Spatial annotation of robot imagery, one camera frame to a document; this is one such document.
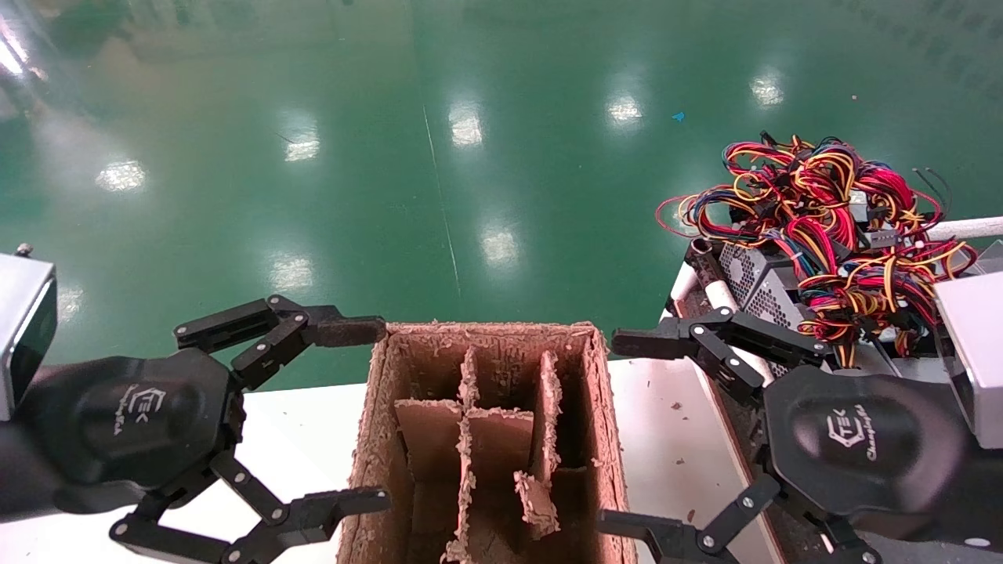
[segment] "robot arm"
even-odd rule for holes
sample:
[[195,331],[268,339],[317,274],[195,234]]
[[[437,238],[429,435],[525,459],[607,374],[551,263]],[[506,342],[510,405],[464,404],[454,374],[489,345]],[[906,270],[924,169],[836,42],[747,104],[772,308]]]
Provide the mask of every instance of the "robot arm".
[[[728,345],[791,369],[764,387]],[[754,409],[761,474],[703,531],[605,512],[601,532],[645,540],[661,562],[734,562],[728,543],[777,503],[828,538],[835,551],[825,562],[881,562],[855,529],[912,541],[979,539],[1003,551],[1003,509],[978,495],[1003,480],[1003,454],[979,448],[950,384],[825,372],[823,344],[728,308],[666,318],[653,331],[618,330],[612,348],[688,356]]]
[[[54,282],[54,273],[45,280],[53,292]],[[37,308],[34,314],[45,315]],[[177,327],[181,350],[165,358],[118,356],[32,370],[10,420],[0,422],[0,523],[137,504],[112,526],[111,539],[174,562],[265,564],[287,548],[330,540],[345,516],[388,509],[389,498],[359,489],[283,504],[234,458],[244,389],[264,384],[311,344],[352,346],[384,334],[379,317],[349,318],[334,306],[271,296]],[[14,345],[24,335],[12,337]],[[254,342],[232,368],[210,355],[247,341]],[[32,347],[39,360],[45,348]],[[168,509],[220,479],[261,517],[248,535],[229,543],[157,524]]]

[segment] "torn cardboard edge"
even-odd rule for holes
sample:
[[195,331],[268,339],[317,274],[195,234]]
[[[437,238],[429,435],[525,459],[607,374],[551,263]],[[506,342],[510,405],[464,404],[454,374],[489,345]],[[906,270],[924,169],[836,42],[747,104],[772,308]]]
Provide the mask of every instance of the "torn cardboard edge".
[[440,563],[472,564],[473,562],[468,549],[470,541],[469,514],[473,489],[477,487],[477,480],[470,469],[471,445],[470,421],[463,417],[459,421],[459,443],[456,444],[456,452],[459,454],[459,495],[456,500],[459,513],[456,517],[455,538],[446,543],[445,552],[439,557]]
[[469,409],[477,404],[477,399],[480,399],[480,391],[477,388],[476,348],[470,346],[459,365],[459,402],[463,409]]
[[523,521],[530,525],[530,538],[538,541],[561,530],[558,508],[551,500],[550,488],[525,472],[513,474],[516,493],[523,502]]
[[540,358],[540,381],[537,383],[537,401],[534,411],[537,420],[533,430],[533,476],[548,490],[551,476],[561,464],[558,455],[558,415],[561,413],[561,380],[557,372],[557,355],[545,350]]

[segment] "white pipe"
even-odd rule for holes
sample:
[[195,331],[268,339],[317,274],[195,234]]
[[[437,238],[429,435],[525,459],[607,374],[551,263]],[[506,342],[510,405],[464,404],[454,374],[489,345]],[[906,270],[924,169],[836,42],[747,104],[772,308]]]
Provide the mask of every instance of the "white pipe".
[[696,287],[696,271],[693,267],[683,262],[682,266],[679,267],[679,274],[676,275],[676,281],[672,284],[672,291],[669,292],[669,297],[672,301],[679,301],[686,297],[690,291]]
[[942,222],[931,227],[927,235],[934,241],[944,241],[952,237],[962,240],[976,237],[1003,237],[1003,217]]
[[[729,307],[731,311],[738,311],[738,303],[735,302],[735,297],[731,295],[731,290],[728,289],[724,280],[716,280],[707,284],[703,291],[707,293],[707,301],[710,302],[710,307],[713,309]],[[769,364],[765,360],[740,348],[732,348],[735,354],[740,356],[749,366],[752,366],[753,370],[762,374],[763,385],[773,381],[773,372],[769,370]]]

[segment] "logo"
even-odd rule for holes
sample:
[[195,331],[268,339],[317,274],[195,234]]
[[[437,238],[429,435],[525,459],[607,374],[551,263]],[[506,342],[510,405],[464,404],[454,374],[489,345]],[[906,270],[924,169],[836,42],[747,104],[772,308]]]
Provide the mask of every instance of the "logo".
[[139,387],[139,384],[129,384],[125,388],[125,393],[118,400],[118,408],[115,409],[115,436],[122,432],[122,426],[125,425],[125,405],[128,404],[128,394],[132,393],[132,390],[137,387]]
[[861,419],[851,419],[846,409],[832,409],[833,415],[825,417],[828,424],[828,438],[846,448],[864,441],[864,425]]
[[866,431],[868,434],[868,460],[872,462],[877,461],[878,442],[875,441],[875,426],[874,422],[871,420],[871,415],[868,414],[867,410],[864,408],[864,405],[861,405],[860,403],[854,405],[854,407],[857,408],[857,414],[860,415],[862,419],[864,419],[864,431]]
[[868,442],[868,460],[878,460],[878,442],[875,440],[875,427],[871,415],[860,403],[854,405],[856,415],[849,415],[847,409],[832,409],[832,414],[825,417],[828,424],[828,438],[850,449],[858,443]]
[[142,391],[132,393],[132,390],[139,387],[139,384],[129,384],[125,388],[125,393],[118,399],[118,408],[115,409],[114,435],[122,432],[125,425],[125,413],[135,413],[135,422],[148,422],[149,414],[160,410],[163,405],[163,397],[168,394],[162,389],[147,387]]
[[137,391],[128,402],[128,412],[139,413],[135,417],[135,422],[146,422],[149,420],[149,415],[146,413],[159,411],[160,404],[163,403],[163,396],[166,394],[166,391],[156,389],[155,387]]

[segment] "electronic device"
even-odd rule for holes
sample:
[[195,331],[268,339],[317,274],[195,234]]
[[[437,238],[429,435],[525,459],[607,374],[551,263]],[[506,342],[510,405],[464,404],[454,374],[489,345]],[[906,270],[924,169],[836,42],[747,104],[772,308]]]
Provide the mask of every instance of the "electronic device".
[[0,421],[10,420],[56,333],[56,269],[0,254]]
[[1003,370],[992,324],[1003,315],[1003,272],[934,286],[945,331],[937,340],[962,412],[983,449],[1003,449]]

